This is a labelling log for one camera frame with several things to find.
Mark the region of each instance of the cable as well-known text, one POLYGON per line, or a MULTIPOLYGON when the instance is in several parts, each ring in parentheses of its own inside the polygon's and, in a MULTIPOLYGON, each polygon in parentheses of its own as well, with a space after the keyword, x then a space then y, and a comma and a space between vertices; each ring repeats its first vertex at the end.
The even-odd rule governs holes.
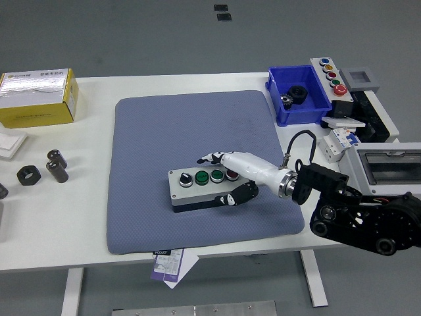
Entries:
MULTIPOLYGON (((294 135, 292 137, 292 139, 289 141, 287 152, 284 155, 284 161, 282 161, 282 165, 279 167, 279 169, 287 168, 289 158, 291 157, 290 152, 291 152, 292 144, 297 139, 298 136, 303 135, 303 134, 308 134, 313 139, 313 142, 312 142, 312 145, 311 145, 310 157, 309 157, 309 163, 312 162, 313 157, 314 157, 314 152, 316 151, 317 137, 310 130, 302 130, 302 131, 296 133, 296 135, 294 135)), ((297 159, 296 162, 295 162, 295 171, 296 172, 298 172, 298 169, 301 165, 303 165, 303 162, 300 159, 297 159)))

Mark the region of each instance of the table leg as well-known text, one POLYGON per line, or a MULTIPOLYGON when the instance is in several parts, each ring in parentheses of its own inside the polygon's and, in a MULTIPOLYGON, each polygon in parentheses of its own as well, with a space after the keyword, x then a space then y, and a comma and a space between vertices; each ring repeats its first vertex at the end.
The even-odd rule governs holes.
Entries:
POLYGON ((303 262, 307 284, 313 307, 328 306, 328 300, 324 293, 322 278, 318 270, 316 257, 312 250, 301 250, 301 260, 303 262))
POLYGON ((83 275, 84 268, 71 268, 68 270, 61 316, 78 315, 80 289, 82 287, 83 275))

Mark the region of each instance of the black cable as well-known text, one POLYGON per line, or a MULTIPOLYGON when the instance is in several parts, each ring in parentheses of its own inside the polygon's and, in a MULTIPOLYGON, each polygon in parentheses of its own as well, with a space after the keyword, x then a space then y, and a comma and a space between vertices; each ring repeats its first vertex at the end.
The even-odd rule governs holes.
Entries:
MULTIPOLYGON (((290 152, 291 152, 293 142, 297 139, 298 136, 303 135, 303 134, 308 134, 313 139, 313 142, 312 142, 312 145, 311 145, 311 151, 310 151, 310 158, 309 158, 309 162, 311 163, 313 158, 314 158, 314 153, 316 151, 317 137, 310 130, 302 130, 302 131, 296 133, 296 135, 294 135, 292 137, 292 139, 289 141, 286 155, 291 155, 290 152)), ((298 159, 295 162, 295 171, 297 171, 297 172, 298 172, 297 167, 298 167, 299 163, 303 164, 303 162, 300 159, 298 159)))

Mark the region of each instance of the blue mat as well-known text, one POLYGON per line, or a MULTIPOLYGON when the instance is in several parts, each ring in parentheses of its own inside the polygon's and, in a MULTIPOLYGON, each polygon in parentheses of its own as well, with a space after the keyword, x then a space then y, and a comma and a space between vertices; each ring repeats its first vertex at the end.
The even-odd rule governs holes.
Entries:
POLYGON ((300 207, 266 187, 237 207, 174 213, 168 171, 196 167, 215 151, 253 153, 274 165, 283 153, 259 91, 123 99, 116 106, 107 244, 123 254, 296 234, 300 207))

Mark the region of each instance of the green button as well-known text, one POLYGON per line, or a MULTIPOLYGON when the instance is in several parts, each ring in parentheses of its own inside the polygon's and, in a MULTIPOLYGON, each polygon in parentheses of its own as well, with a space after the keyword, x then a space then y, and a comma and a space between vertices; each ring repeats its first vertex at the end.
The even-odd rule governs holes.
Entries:
POLYGON ((224 179, 224 173, 221 170, 218 170, 218 169, 213 170, 212 173, 210 174, 210 179, 214 183, 220 183, 224 179))
POLYGON ((203 170, 197 171, 195 181, 198 185, 204 186, 209 182, 209 174, 203 170))

